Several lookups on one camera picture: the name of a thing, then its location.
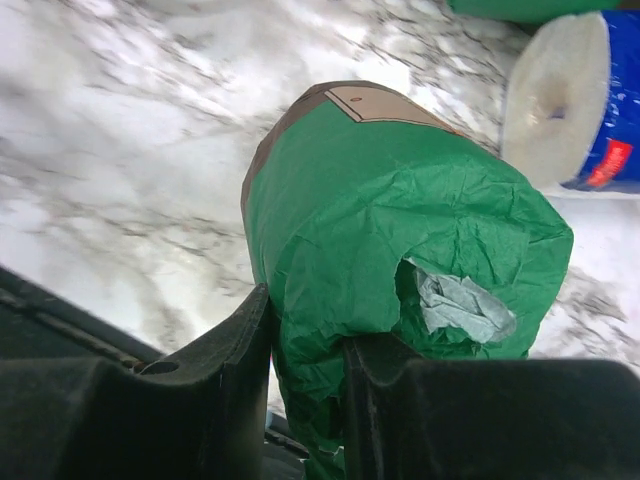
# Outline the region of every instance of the toilet paper roll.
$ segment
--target toilet paper roll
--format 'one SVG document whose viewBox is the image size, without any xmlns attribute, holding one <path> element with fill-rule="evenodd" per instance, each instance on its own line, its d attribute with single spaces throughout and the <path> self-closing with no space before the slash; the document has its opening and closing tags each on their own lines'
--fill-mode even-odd
<svg viewBox="0 0 640 480">
<path fill-rule="evenodd" d="M 640 195 L 640 15 L 556 19 L 513 70 L 503 159 L 549 195 Z"/>
</svg>

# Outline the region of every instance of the black plastic bracket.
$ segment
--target black plastic bracket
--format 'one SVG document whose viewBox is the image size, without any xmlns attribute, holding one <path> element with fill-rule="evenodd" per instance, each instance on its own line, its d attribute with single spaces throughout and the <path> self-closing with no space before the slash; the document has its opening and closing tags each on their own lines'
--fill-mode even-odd
<svg viewBox="0 0 640 480">
<path fill-rule="evenodd" d="M 606 361 L 434 361 L 344 343 L 349 480 L 640 478 L 640 383 Z"/>
</svg>

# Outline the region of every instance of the label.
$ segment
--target label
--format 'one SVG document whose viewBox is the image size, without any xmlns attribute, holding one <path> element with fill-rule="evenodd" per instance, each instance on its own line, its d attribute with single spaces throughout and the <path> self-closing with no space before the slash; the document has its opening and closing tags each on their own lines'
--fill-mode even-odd
<svg viewBox="0 0 640 480">
<path fill-rule="evenodd" d="M 604 159 L 598 164 L 587 179 L 592 187 L 603 187 L 624 168 L 633 151 L 633 145 L 609 139 Z"/>
<path fill-rule="evenodd" d="M 458 134 L 450 125 L 398 92 L 346 85 L 334 87 L 325 95 L 357 123 L 403 122 Z"/>
</svg>

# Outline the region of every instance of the wrapped toilet paper roll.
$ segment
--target wrapped toilet paper roll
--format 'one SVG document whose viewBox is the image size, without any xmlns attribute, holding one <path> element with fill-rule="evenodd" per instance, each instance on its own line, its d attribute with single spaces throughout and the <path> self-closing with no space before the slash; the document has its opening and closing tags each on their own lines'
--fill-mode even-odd
<svg viewBox="0 0 640 480">
<path fill-rule="evenodd" d="M 640 195 L 640 15 L 556 19 L 516 63 L 502 156 L 550 195 Z"/>
</svg>

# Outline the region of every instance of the paper towel roll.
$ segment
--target paper towel roll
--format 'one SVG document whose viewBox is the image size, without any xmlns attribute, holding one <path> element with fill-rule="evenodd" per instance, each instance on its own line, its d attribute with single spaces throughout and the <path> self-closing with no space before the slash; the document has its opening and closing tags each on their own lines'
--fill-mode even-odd
<svg viewBox="0 0 640 480">
<path fill-rule="evenodd" d="M 547 194 L 621 196 L 640 194 L 639 149 L 640 15 L 545 25 L 510 79 L 504 160 Z"/>
</svg>

